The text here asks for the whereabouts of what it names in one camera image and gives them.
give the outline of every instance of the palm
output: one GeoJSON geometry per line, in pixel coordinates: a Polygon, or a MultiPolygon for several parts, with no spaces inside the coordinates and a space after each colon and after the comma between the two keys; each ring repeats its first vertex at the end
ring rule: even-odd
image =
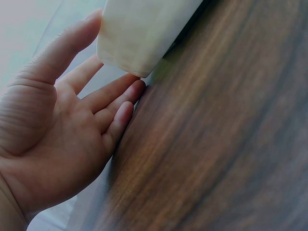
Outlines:
{"type": "MultiPolygon", "coordinates": [[[[80,34],[92,30],[92,36],[77,41],[77,50],[93,41],[99,25],[99,17],[79,25],[80,34]]],[[[73,196],[99,175],[144,90],[142,81],[126,75],[79,99],[102,67],[96,56],[54,84],[75,56],[65,52],[64,38],[22,72],[0,100],[0,173],[26,214],[73,196]],[[51,64],[57,56],[65,60],[51,64]]]]}

